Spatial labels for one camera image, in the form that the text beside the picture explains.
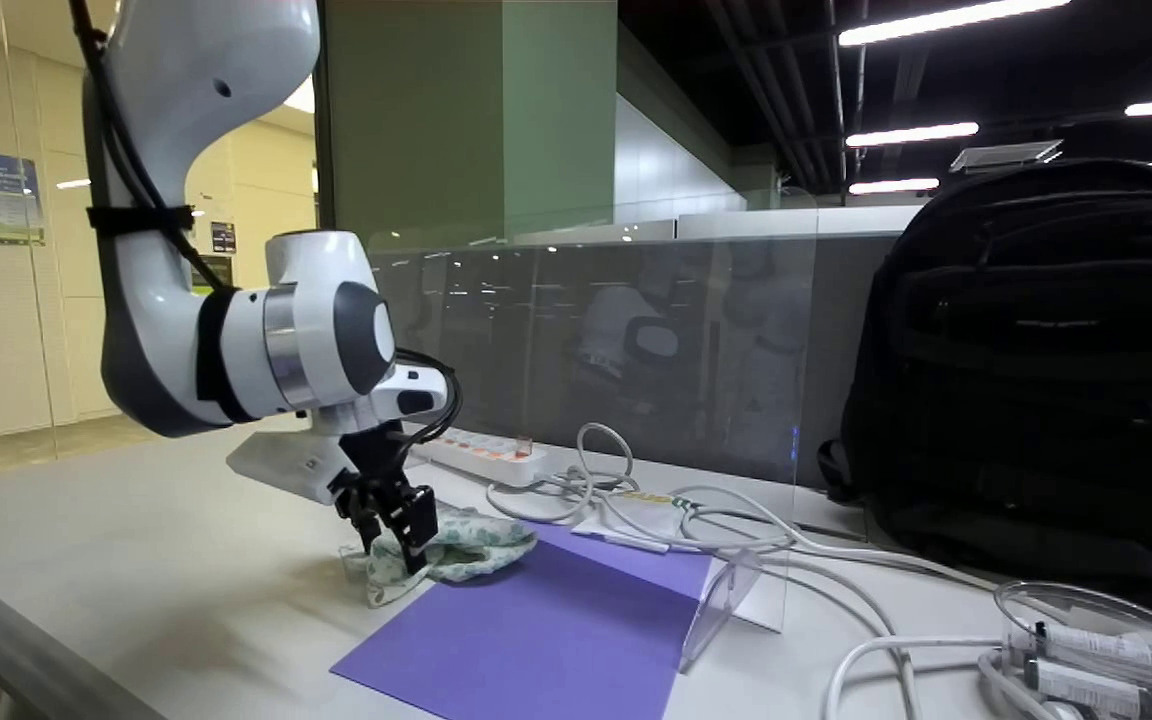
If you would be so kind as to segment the white cloth with green pattern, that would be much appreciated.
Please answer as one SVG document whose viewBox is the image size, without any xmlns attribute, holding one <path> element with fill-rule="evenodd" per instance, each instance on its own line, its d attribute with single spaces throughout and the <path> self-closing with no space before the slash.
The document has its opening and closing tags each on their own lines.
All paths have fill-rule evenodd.
<svg viewBox="0 0 1152 720">
<path fill-rule="evenodd" d="M 396 602 L 420 582 L 460 584 L 488 577 L 535 550 L 538 533 L 517 520 L 493 518 L 480 511 L 439 510 L 438 532 L 422 553 L 425 564 L 407 569 L 403 548 L 384 529 L 362 560 L 365 600 L 371 609 Z"/>
</svg>

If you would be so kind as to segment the ceiling vent panel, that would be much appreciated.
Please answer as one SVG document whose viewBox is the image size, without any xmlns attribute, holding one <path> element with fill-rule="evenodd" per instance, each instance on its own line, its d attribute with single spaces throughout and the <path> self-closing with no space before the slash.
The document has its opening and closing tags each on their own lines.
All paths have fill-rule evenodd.
<svg viewBox="0 0 1152 720">
<path fill-rule="evenodd" d="M 973 174 L 1052 161 L 1061 156 L 1061 138 L 1052 138 L 1052 141 L 968 147 L 952 161 L 948 173 L 952 176 L 973 176 Z"/>
</svg>

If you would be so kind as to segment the white tube with dark cap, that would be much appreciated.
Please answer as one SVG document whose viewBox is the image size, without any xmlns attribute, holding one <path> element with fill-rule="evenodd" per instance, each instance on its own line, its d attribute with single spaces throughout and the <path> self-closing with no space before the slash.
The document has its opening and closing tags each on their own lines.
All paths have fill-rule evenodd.
<svg viewBox="0 0 1152 720">
<path fill-rule="evenodd" d="M 1029 691 L 1056 705 L 1091 712 L 1096 720 L 1152 720 L 1152 685 L 1076 669 L 1044 659 L 1021 665 Z"/>
<path fill-rule="evenodd" d="M 1138 632 L 1087 632 L 1048 621 L 1034 621 L 1029 630 L 1030 644 L 1044 659 L 1152 679 L 1152 643 Z"/>
</svg>

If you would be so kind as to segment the purple paper sheet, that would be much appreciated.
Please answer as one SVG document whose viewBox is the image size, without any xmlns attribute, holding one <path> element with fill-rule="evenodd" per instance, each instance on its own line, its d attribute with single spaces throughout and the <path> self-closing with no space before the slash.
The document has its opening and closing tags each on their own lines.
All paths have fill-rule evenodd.
<svg viewBox="0 0 1152 720">
<path fill-rule="evenodd" d="M 442 720 L 664 720 L 710 573 L 538 529 L 502 571 L 435 584 L 333 673 Z"/>
</svg>

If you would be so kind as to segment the clear glass board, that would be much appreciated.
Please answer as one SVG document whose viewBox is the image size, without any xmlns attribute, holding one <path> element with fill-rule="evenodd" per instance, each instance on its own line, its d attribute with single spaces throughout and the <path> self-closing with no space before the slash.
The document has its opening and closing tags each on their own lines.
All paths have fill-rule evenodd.
<svg viewBox="0 0 1152 720">
<path fill-rule="evenodd" d="M 372 247 L 399 343 L 450 365 L 454 430 L 799 483 L 819 209 L 614 210 L 612 223 Z"/>
</svg>

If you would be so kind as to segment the white power strip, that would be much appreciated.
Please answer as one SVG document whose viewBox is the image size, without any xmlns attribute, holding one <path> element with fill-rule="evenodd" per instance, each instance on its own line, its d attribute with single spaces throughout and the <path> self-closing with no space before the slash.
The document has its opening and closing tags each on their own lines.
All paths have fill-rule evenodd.
<svg viewBox="0 0 1152 720">
<path fill-rule="evenodd" d="M 417 456 L 470 473 L 498 486 L 524 488 L 535 477 L 553 471 L 547 450 L 521 437 L 492 435 L 448 429 L 442 435 L 416 445 Z"/>
</svg>

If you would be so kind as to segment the grey desk partition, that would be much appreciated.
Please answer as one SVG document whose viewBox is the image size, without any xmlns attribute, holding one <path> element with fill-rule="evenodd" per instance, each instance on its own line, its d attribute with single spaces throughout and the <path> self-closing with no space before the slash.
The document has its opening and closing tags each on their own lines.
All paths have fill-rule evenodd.
<svg viewBox="0 0 1152 720">
<path fill-rule="evenodd" d="M 817 241 L 801 427 L 804 486 L 823 486 L 817 450 L 838 435 L 858 355 L 870 274 L 888 249 L 890 241 L 877 237 Z"/>
</svg>

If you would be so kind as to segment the white packet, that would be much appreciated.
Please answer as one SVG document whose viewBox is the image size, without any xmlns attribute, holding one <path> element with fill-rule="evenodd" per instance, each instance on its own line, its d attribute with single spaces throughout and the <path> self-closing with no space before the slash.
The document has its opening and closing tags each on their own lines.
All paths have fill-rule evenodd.
<svg viewBox="0 0 1152 720">
<path fill-rule="evenodd" d="M 653 553 L 692 553 L 696 550 L 682 543 L 682 524 L 691 506 L 681 497 L 617 491 L 596 497 L 571 533 Z"/>
</svg>

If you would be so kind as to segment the black backpack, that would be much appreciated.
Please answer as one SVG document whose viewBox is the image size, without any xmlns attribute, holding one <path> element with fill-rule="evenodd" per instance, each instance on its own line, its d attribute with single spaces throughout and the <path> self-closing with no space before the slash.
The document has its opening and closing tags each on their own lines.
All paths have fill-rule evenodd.
<svg viewBox="0 0 1152 720">
<path fill-rule="evenodd" d="M 817 460 L 915 556 L 1152 609 L 1152 165 L 938 191 L 876 270 Z"/>
</svg>

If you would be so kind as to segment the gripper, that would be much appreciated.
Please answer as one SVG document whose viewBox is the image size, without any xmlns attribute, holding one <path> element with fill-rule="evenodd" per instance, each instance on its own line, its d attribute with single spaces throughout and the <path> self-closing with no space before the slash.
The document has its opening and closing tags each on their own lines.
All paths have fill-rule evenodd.
<svg viewBox="0 0 1152 720">
<path fill-rule="evenodd" d="M 438 533 L 438 518 L 433 488 L 412 487 L 406 477 L 411 446 L 403 420 L 343 434 L 340 450 L 348 468 L 332 480 L 332 495 L 339 518 L 347 520 L 361 539 L 361 553 L 371 553 L 384 524 L 396 538 L 404 570 L 415 577 L 429 564 L 425 547 Z M 380 518 L 371 501 L 380 501 Z"/>
</svg>

